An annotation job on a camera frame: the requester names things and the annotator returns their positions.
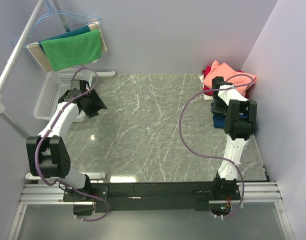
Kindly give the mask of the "blue t shirt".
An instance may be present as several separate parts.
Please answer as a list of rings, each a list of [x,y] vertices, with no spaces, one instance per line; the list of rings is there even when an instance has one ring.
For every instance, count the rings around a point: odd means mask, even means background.
[[[214,108],[214,102],[211,102],[211,112]],[[246,119],[247,116],[242,114],[240,118]],[[217,129],[224,129],[225,126],[225,115],[221,113],[213,113],[213,126]],[[257,124],[255,124],[255,131],[254,134],[257,132]]]

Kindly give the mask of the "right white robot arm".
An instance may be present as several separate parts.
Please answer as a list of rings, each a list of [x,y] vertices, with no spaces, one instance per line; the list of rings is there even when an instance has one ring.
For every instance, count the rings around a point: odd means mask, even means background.
[[[257,102],[245,98],[230,82],[222,76],[212,79],[213,100],[211,112],[213,117],[224,118],[226,147],[221,166],[217,171],[212,194],[222,200],[228,194],[236,192],[238,171],[242,152],[249,138],[257,127]]]

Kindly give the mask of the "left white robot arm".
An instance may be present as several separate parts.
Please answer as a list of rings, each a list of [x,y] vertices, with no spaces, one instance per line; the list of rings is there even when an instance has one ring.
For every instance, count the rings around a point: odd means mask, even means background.
[[[71,166],[71,160],[64,139],[75,119],[84,113],[87,118],[98,116],[101,109],[107,109],[96,90],[85,80],[75,79],[58,100],[57,110],[45,129],[38,136],[26,140],[30,174],[62,180],[75,188],[75,195],[81,201],[92,197],[93,189],[89,177]]]

